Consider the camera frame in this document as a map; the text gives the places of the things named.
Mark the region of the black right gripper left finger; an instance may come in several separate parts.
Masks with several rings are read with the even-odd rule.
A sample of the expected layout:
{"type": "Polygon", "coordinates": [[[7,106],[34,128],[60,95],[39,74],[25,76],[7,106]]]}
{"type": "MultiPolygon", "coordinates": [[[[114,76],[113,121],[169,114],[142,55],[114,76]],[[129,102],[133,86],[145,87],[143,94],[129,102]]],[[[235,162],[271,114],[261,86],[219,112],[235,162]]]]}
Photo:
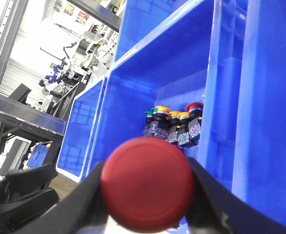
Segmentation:
{"type": "Polygon", "coordinates": [[[99,162],[67,197],[15,233],[103,234],[108,220],[100,187],[103,167],[99,162]]]}

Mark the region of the black gripper of other arm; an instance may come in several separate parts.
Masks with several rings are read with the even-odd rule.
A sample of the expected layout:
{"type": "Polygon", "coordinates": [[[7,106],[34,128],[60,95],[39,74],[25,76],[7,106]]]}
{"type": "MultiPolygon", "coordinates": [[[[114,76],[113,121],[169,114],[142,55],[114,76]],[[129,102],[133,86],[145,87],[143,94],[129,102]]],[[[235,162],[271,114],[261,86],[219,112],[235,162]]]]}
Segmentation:
{"type": "Polygon", "coordinates": [[[40,217],[59,201],[46,187],[58,175],[54,164],[8,171],[0,181],[0,234],[10,234],[40,217]]]}

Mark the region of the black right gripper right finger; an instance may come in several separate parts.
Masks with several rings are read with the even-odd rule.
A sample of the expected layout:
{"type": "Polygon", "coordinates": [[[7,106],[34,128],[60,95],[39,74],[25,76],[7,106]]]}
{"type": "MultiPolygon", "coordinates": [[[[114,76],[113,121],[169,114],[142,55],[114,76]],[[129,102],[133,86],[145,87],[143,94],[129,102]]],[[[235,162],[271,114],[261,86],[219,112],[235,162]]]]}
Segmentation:
{"type": "Polygon", "coordinates": [[[197,160],[187,160],[195,182],[186,214],[191,234],[286,234],[286,226],[241,201],[197,160]]]}

